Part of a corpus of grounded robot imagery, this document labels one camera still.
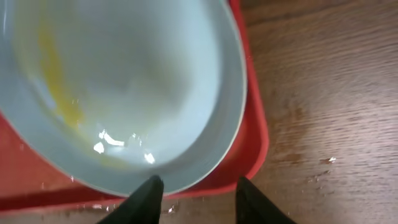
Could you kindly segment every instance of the yellow sauce residue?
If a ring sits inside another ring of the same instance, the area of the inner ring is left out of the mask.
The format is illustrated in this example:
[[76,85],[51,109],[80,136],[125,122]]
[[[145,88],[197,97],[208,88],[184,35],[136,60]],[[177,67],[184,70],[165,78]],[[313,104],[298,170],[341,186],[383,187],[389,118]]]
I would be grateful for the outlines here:
[[48,22],[42,18],[38,30],[39,47],[42,52],[40,66],[43,77],[51,96],[57,104],[55,112],[62,116],[64,122],[76,129],[83,113],[78,101],[73,99],[70,91],[65,86],[62,62],[58,56],[54,36]]

